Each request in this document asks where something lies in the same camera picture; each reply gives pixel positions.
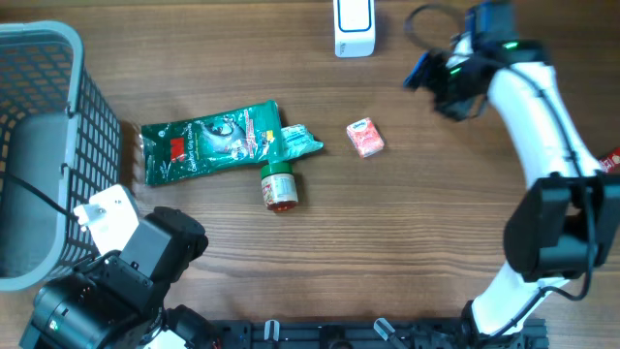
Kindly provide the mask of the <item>light blue tissue pack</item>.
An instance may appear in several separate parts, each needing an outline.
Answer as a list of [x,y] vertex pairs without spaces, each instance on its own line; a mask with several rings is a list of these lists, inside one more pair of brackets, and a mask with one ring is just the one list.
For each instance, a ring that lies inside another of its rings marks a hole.
[[268,162],[271,164],[293,161],[324,147],[324,144],[317,141],[314,135],[302,124],[282,128],[281,139],[281,151],[268,158]]

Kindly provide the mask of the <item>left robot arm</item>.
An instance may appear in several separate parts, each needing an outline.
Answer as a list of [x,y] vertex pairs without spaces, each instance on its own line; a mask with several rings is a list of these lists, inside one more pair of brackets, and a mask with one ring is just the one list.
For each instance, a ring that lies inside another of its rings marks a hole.
[[197,312],[164,299],[208,245],[204,227],[157,206],[122,250],[86,257],[50,280],[33,301],[22,348],[217,348],[216,330]]

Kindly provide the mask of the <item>pink white tissue pack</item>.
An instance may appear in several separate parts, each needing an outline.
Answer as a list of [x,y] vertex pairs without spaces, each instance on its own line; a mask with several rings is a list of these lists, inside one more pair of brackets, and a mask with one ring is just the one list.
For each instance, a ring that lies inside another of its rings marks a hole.
[[371,156],[385,147],[383,138],[368,117],[348,125],[346,131],[361,158]]

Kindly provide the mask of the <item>small jar green lid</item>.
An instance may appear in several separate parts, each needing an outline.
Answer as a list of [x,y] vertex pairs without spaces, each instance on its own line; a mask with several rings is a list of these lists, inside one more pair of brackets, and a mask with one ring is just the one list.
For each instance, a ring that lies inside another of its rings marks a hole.
[[281,212],[298,203],[295,177],[287,162],[268,163],[261,168],[263,201],[268,210]]

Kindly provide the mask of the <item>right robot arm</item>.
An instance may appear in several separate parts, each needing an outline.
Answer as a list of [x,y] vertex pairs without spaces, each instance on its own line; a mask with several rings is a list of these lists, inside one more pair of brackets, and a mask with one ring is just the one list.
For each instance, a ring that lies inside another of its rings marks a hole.
[[408,17],[409,40],[424,49],[404,80],[433,95],[454,121],[485,105],[501,116],[517,153],[526,193],[503,232],[505,263],[460,320],[436,336],[458,348],[530,347],[528,317],[548,296],[581,301],[606,261],[619,227],[619,179],[608,174],[578,134],[543,46],[516,31],[509,1],[486,1],[461,14],[448,48],[427,44]]

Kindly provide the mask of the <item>red snack sachet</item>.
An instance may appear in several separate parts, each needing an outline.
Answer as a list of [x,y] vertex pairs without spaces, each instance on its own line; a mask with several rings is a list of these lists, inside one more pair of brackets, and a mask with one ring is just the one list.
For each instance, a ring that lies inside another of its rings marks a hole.
[[602,170],[606,173],[612,173],[619,168],[620,164],[620,148],[615,147],[608,154],[599,158]]

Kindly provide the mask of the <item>green snack bag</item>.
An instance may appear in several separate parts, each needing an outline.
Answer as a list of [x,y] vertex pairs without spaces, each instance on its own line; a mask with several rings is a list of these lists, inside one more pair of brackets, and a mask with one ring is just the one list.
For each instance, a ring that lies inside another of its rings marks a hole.
[[283,155],[281,119],[272,100],[198,118],[143,125],[145,183],[159,186]]

